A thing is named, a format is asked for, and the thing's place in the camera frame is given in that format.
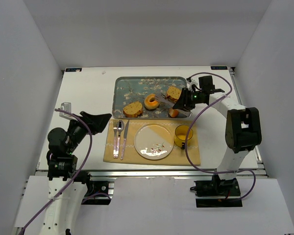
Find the black label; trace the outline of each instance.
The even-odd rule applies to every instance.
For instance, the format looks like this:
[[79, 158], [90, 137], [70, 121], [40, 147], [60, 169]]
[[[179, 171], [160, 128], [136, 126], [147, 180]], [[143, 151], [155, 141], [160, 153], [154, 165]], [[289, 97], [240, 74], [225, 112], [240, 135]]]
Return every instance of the black label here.
[[210, 66], [211, 70], [227, 70], [227, 66]]
[[65, 72], [82, 72], [82, 68], [68, 68]]

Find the plate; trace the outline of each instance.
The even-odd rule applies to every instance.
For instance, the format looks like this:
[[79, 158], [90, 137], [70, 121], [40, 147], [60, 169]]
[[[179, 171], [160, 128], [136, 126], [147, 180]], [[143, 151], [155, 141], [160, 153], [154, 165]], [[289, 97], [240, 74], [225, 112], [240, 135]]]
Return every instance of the plate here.
[[173, 135], [162, 125], [148, 124], [137, 131], [134, 146], [144, 158], [149, 160], [163, 159], [173, 149]]

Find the cutlery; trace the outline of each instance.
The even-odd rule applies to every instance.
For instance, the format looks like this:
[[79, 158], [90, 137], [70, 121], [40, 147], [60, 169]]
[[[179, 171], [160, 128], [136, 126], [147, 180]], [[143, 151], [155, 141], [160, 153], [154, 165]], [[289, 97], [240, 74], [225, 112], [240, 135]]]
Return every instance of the cutlery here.
[[119, 147], [120, 147], [120, 138], [121, 138], [121, 132], [124, 130], [124, 122], [122, 120], [119, 121], [118, 125], [118, 143], [117, 143], [117, 149], [116, 149], [116, 158], [119, 156]]
[[113, 140], [113, 158], [116, 157], [118, 125], [119, 125], [118, 120], [113, 120], [113, 131], [114, 131], [114, 140]]
[[126, 143], [128, 126], [129, 126], [129, 120], [127, 121], [127, 124], [125, 126], [125, 130], [124, 130], [124, 134], [123, 134], [123, 149], [122, 149], [122, 154], [121, 154], [121, 160], [123, 160], [123, 156], [124, 156], [124, 150], [125, 150], [125, 143]]
[[[174, 106], [174, 103], [167, 100], [163, 94], [156, 94], [155, 95], [155, 100], [158, 101], [158, 102], [163, 102], [165, 104], [168, 104], [171, 108]], [[192, 115], [192, 112], [186, 112], [186, 111], [183, 111], [183, 110], [180, 110], [180, 109], [177, 109], [177, 111], [179, 111], [180, 113], [184, 114], [187, 117], [190, 117]]]

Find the gray wall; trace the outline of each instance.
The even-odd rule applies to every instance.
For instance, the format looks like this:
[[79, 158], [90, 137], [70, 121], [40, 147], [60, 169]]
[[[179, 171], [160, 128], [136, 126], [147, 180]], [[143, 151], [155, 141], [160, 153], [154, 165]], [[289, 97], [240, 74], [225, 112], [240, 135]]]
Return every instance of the gray wall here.
[[22, 0], [0, 0], [0, 235], [35, 171], [61, 71]]
[[273, 0], [236, 68], [245, 105], [260, 110], [260, 151], [294, 223], [294, 0]]
[[57, 63], [234, 66], [271, 0], [24, 0]]

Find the cup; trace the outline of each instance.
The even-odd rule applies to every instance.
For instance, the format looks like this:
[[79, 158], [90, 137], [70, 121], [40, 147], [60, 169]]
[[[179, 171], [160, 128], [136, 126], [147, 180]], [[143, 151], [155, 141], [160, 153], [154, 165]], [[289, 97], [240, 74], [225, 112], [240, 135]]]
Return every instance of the cup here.
[[[185, 149], [185, 138], [186, 138], [186, 133], [188, 131], [189, 126], [186, 125], [180, 125], [175, 129], [174, 132], [174, 143], [179, 146], [181, 149]], [[191, 139], [193, 137], [193, 130], [191, 129], [187, 143], [189, 144], [191, 142]]]

